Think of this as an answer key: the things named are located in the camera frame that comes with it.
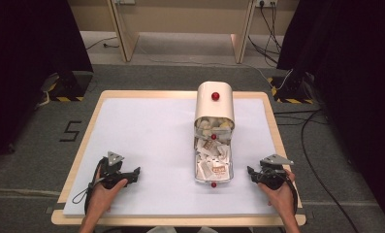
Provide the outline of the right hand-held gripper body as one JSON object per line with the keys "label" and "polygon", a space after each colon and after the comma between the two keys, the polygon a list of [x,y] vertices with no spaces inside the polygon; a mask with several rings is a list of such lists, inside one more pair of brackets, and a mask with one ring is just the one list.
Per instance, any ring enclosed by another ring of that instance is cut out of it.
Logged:
{"label": "right hand-held gripper body", "polygon": [[279,189],[288,179],[284,165],[293,165],[294,162],[281,155],[272,154],[260,160],[260,182],[272,190]]}

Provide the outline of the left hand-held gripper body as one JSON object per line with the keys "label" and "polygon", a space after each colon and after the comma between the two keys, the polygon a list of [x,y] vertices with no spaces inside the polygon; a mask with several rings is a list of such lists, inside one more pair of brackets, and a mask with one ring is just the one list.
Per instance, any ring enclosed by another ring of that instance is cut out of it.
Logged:
{"label": "left hand-held gripper body", "polygon": [[106,157],[103,157],[100,168],[101,184],[107,188],[113,188],[119,181],[127,178],[132,178],[133,173],[122,173],[120,171],[124,157],[112,151],[108,152]]}

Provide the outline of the person's right hand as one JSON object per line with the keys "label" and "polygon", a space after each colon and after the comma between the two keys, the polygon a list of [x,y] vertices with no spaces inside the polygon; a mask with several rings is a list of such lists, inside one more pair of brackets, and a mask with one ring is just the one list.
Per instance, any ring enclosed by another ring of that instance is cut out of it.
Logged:
{"label": "person's right hand", "polygon": [[295,200],[288,183],[284,183],[277,190],[272,190],[263,183],[258,183],[258,186],[268,196],[269,204],[275,208],[281,217],[295,215]]}

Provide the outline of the person's left hand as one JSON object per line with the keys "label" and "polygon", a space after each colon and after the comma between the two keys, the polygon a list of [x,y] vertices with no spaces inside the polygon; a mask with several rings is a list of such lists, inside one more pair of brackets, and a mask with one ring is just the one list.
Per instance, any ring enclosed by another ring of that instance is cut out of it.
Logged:
{"label": "person's left hand", "polygon": [[92,190],[91,198],[87,206],[86,214],[101,216],[111,207],[112,201],[118,192],[128,183],[127,179],[119,181],[113,188],[107,189],[97,182]]}

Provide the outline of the white table sheet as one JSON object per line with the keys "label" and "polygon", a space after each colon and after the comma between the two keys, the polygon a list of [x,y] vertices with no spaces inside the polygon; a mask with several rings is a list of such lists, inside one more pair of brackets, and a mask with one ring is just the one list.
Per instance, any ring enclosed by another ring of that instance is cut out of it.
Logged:
{"label": "white table sheet", "polygon": [[77,176],[64,208],[80,216],[81,191],[91,182],[99,160],[113,151],[123,157],[123,171],[139,169],[135,183],[115,197],[114,216],[268,215],[273,208],[252,182],[248,168],[275,152],[260,99],[234,102],[233,178],[217,187],[195,179],[193,99],[112,98],[97,116]]}

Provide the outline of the short white drawer red knob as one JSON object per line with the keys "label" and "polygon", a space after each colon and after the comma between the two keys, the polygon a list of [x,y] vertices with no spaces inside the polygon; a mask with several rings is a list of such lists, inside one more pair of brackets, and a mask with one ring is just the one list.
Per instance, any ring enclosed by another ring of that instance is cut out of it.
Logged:
{"label": "short white drawer red knob", "polygon": [[233,130],[227,130],[227,131],[214,131],[211,135],[205,136],[201,135],[197,132],[197,128],[194,124],[195,129],[195,136],[197,138],[201,139],[210,139],[210,140],[217,140],[217,141],[228,141],[232,139]]}

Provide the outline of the pile of wrapped candies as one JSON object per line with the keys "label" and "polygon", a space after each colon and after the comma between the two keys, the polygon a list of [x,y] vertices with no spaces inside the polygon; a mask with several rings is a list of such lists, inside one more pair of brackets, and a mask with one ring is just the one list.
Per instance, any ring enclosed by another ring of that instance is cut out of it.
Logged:
{"label": "pile of wrapped candies", "polygon": [[233,130],[235,124],[226,117],[201,117],[195,122],[197,132],[201,135],[211,135],[214,131]]}

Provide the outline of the person's white clothing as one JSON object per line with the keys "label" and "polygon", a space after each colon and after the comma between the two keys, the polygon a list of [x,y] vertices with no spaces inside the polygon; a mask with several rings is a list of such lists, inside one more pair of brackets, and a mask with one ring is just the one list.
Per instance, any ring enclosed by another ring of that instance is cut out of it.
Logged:
{"label": "person's white clothing", "polygon": [[145,233],[218,233],[218,231],[210,227],[156,226]]}

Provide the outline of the cream box lid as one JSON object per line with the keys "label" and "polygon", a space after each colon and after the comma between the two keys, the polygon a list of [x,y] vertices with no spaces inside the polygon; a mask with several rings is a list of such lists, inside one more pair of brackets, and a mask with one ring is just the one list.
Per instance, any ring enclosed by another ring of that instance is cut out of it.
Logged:
{"label": "cream box lid", "polygon": [[226,117],[235,123],[232,88],[224,82],[204,82],[198,87],[195,120],[199,117]]}

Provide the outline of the black stand base striped tape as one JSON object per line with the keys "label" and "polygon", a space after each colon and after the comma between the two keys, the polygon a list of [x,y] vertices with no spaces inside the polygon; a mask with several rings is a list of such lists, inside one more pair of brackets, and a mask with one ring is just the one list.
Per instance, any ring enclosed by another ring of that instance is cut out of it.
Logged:
{"label": "black stand base striped tape", "polygon": [[279,103],[312,104],[313,100],[304,82],[292,82],[285,77],[268,78],[273,100]]}
{"label": "black stand base striped tape", "polygon": [[57,102],[82,101],[92,77],[92,72],[84,71],[73,71],[66,78],[53,74],[48,97],[51,101]]}

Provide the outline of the wooden desk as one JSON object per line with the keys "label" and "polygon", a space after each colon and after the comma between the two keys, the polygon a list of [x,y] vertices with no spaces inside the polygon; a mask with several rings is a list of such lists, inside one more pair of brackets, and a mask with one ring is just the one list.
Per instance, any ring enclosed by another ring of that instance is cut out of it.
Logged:
{"label": "wooden desk", "polygon": [[254,0],[107,0],[123,60],[129,62],[142,33],[227,34],[235,60],[243,61]]}

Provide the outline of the black curtain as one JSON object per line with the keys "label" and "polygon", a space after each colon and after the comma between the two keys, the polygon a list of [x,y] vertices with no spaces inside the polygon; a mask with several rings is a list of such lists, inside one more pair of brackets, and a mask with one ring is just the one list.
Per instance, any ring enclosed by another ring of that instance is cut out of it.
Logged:
{"label": "black curtain", "polygon": [[92,70],[67,0],[0,0],[0,152],[41,97],[45,79],[67,85]]}
{"label": "black curtain", "polygon": [[385,0],[299,0],[278,66],[314,76],[385,215]]}

